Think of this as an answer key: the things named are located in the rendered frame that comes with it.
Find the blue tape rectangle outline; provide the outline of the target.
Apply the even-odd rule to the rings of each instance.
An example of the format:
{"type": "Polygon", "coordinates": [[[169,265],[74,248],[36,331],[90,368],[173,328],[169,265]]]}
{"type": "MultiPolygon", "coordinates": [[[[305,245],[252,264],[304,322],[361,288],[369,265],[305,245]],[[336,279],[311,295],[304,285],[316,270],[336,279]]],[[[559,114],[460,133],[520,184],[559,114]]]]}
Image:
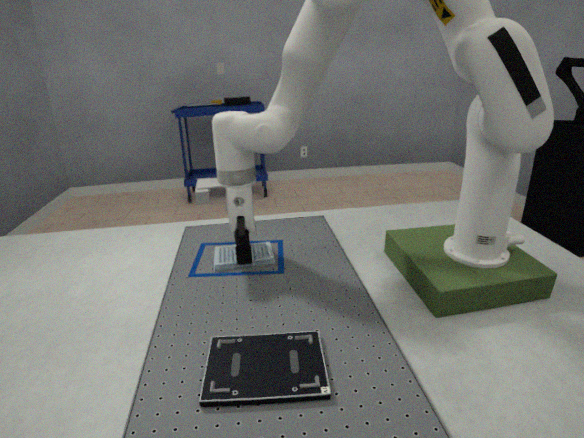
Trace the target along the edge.
{"type": "Polygon", "coordinates": [[[283,254],[283,240],[266,240],[266,241],[250,241],[250,243],[259,242],[278,242],[278,270],[277,271],[254,271],[254,272],[229,272],[229,273],[202,273],[195,274],[198,264],[200,262],[201,256],[206,245],[230,245],[235,244],[235,242],[219,242],[219,243],[201,243],[196,258],[193,262],[191,270],[188,277],[212,277],[212,276],[238,276],[238,275],[263,275],[263,274],[284,274],[284,254],[283,254]]]}

